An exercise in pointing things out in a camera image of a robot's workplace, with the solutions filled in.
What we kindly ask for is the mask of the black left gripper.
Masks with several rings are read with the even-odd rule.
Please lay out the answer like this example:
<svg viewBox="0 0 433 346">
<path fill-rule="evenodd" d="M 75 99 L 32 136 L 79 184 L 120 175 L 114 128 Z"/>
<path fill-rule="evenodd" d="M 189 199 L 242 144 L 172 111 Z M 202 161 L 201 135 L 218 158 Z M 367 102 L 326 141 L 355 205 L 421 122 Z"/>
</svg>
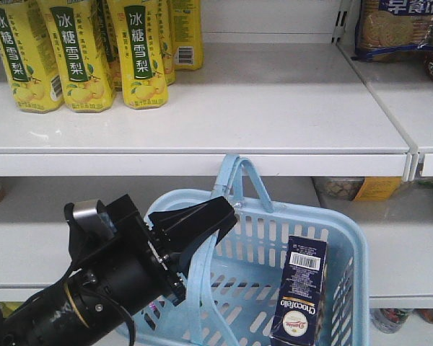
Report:
<svg viewBox="0 0 433 346">
<path fill-rule="evenodd" d="M 100 241 L 69 229 L 66 299 L 81 324 L 121 324 L 159 296 L 185 299 L 193 255 L 212 235 L 218 244 L 237 223 L 234 208 L 217 197 L 187 208 L 153 212 L 147 226 L 128 195 L 105 205 L 115 236 Z"/>
</svg>

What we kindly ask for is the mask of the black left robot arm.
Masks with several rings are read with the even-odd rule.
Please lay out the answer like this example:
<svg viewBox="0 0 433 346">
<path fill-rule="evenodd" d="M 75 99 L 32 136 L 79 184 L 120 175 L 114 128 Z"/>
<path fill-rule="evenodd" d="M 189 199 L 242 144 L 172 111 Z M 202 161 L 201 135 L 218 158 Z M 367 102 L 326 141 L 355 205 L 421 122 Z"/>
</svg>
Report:
<svg viewBox="0 0 433 346">
<path fill-rule="evenodd" d="M 69 203 L 64 215 L 71 263 L 9 316 L 0 309 L 0 345 L 92 345 L 121 324 L 134 338 L 134 314 L 158 297 L 181 304 L 193 255 L 237 221 L 223 197 L 143 218 L 124 195 Z"/>
</svg>

